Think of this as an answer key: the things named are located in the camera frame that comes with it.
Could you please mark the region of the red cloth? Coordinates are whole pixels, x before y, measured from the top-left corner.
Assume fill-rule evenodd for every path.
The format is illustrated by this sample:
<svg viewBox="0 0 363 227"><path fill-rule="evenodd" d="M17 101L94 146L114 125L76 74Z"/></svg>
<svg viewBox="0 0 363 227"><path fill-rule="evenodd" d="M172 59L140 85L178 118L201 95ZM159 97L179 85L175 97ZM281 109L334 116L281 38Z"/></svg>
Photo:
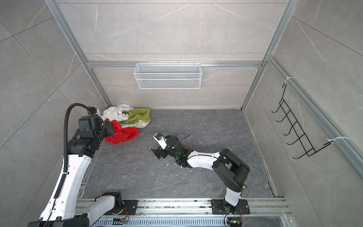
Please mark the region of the red cloth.
<svg viewBox="0 0 363 227"><path fill-rule="evenodd" d="M111 142L113 145L117 145L121 142L128 142L139 134L138 128L123 128L116 120L110 121L106 118L105 122L110 122L113 126L114 135L105 138L106 142Z"/></svg>

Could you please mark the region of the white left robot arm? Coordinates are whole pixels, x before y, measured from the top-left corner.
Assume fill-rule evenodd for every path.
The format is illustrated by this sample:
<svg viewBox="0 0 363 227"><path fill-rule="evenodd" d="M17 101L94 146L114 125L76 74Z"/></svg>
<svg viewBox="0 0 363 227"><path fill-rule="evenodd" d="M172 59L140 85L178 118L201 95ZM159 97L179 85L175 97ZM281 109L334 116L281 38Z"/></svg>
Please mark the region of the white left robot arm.
<svg viewBox="0 0 363 227"><path fill-rule="evenodd" d="M28 223L30 227L90 227L106 213L122 213L124 202L119 192L104 193L92 204L76 212L78 193L101 141L114 134L110 122L104 122L98 114L83 116L73 138L67 141L67 153L63 169L52 198L41 213L39 220Z"/></svg>

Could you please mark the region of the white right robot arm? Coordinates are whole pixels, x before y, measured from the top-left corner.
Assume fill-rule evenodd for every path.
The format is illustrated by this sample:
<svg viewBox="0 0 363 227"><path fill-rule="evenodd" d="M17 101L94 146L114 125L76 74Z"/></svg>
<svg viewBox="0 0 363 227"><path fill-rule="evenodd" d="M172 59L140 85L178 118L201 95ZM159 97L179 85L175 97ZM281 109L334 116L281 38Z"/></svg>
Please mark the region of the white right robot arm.
<svg viewBox="0 0 363 227"><path fill-rule="evenodd" d="M225 148L216 153L203 153L185 148L177 136L163 136L157 133L153 138L159 147L157 149L150 147L150 150L157 159L171 156L182 168L213 170L226 186L224 207L227 211L235 210L250 171L250 167L245 162Z"/></svg>

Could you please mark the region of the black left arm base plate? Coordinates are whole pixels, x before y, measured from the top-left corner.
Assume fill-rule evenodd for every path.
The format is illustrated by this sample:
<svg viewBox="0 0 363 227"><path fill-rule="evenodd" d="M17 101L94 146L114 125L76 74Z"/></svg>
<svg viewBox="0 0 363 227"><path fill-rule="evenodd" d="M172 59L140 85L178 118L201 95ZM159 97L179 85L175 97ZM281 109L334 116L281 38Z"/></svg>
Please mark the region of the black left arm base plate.
<svg viewBox="0 0 363 227"><path fill-rule="evenodd" d="M111 212L112 215L135 215L138 207L138 200L124 200L121 208L117 209L114 212Z"/></svg>

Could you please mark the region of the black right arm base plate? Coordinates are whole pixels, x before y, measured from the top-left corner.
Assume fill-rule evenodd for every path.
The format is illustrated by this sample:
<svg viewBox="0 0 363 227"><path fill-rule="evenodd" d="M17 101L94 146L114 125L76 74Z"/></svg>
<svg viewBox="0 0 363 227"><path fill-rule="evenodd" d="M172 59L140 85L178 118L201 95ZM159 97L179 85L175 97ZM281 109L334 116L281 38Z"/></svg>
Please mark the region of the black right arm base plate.
<svg viewBox="0 0 363 227"><path fill-rule="evenodd" d="M247 200L240 199L236 206L232 206L222 199L212 199L210 200L212 206L212 213L214 215L222 214L239 214L239 215L249 215L250 208Z"/></svg>

